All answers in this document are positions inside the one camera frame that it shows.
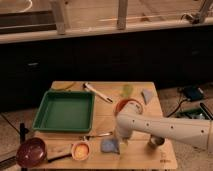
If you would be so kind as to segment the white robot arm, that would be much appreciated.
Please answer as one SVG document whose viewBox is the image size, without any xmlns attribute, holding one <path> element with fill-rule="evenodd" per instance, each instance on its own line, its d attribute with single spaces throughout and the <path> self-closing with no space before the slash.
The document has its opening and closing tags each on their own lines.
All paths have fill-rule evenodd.
<svg viewBox="0 0 213 171">
<path fill-rule="evenodd" d="M 140 114 L 141 107 L 129 101 L 116 115 L 116 133 L 130 138 L 133 131 L 182 142 L 213 153 L 213 121 L 152 117 Z"/>
</svg>

